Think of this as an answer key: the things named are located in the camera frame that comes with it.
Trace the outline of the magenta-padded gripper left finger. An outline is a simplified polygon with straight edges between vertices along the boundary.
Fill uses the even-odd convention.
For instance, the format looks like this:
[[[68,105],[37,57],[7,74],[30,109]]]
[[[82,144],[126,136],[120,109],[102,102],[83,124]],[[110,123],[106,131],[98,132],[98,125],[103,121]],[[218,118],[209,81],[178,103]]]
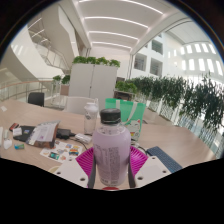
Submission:
[[[92,189],[96,176],[96,163],[93,149],[90,148],[77,158],[65,161],[54,174],[76,185]]]

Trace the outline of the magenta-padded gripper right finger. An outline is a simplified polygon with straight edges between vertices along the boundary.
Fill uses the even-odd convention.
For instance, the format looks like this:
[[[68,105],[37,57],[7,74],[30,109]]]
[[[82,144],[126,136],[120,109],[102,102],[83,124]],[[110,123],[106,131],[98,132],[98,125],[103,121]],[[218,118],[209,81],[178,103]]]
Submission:
[[[140,188],[161,179],[171,172],[156,157],[148,157],[137,148],[130,147],[129,186]]]

